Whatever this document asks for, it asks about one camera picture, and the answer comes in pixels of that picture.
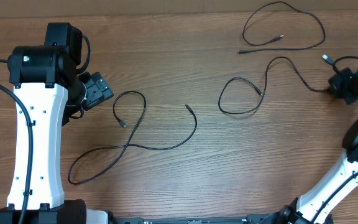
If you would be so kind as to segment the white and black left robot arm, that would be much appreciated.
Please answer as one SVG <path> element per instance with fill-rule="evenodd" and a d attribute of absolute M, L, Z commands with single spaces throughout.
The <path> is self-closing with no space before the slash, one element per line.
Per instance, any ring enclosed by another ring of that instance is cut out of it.
<path fill-rule="evenodd" d="M 111 212 L 67 200 L 60 172 L 62 127 L 112 97 L 88 73 L 88 38 L 67 22 L 49 23 L 40 46 L 18 46 L 7 67 L 17 110 L 14 178 L 0 223 L 112 223 Z"/>

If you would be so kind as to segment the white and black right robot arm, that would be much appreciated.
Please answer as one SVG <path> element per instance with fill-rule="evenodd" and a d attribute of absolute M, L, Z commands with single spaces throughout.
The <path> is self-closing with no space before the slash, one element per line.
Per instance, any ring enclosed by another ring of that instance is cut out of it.
<path fill-rule="evenodd" d="M 358 100 L 358 70 L 339 70 L 336 61 L 323 58 L 335 72 L 329 79 L 329 92 L 347 104 Z M 345 134 L 342 148 L 335 165 L 309 192 L 265 218 L 264 223 L 331 223 L 330 211 L 358 186 L 358 119 Z"/>

